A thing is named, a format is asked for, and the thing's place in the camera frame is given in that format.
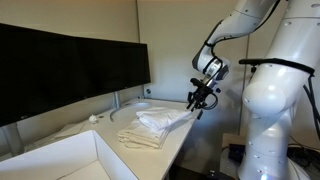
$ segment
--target table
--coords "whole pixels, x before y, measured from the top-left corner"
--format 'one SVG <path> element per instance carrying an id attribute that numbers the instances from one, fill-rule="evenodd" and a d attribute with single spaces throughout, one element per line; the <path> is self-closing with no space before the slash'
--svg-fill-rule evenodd
<path id="1" fill-rule="evenodd" d="M 128 166 L 128 168 L 141 180 L 164 179 L 168 173 L 176 155 L 184 143 L 199 111 L 192 113 L 192 118 L 188 121 L 179 121 L 172 125 L 162 149 L 130 149 L 118 141 L 117 132 L 127 127 L 137 116 L 136 111 L 147 109 L 151 106 L 168 107 L 184 110 L 186 103 L 143 99 L 136 100 L 140 103 L 132 104 L 113 114 L 113 110 L 108 110 L 101 114 L 96 114 L 99 122 L 91 124 L 85 120 L 80 132 L 95 130 Z"/>

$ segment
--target white cloth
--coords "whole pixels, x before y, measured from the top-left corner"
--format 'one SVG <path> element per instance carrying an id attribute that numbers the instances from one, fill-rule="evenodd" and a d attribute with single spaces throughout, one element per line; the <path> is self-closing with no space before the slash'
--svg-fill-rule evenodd
<path id="1" fill-rule="evenodd" d="M 191 114 L 191 111 L 169 109 L 165 107 L 152 107 L 144 111 L 138 111 L 136 114 L 139 117 L 140 122 L 145 126 L 161 130 L 169 127 L 177 121 L 187 119 Z"/>
<path id="2" fill-rule="evenodd" d="M 169 130 L 169 127 L 162 130 L 153 130 L 135 119 L 128 127 L 120 130 L 117 135 L 119 141 L 128 148 L 161 149 Z"/>

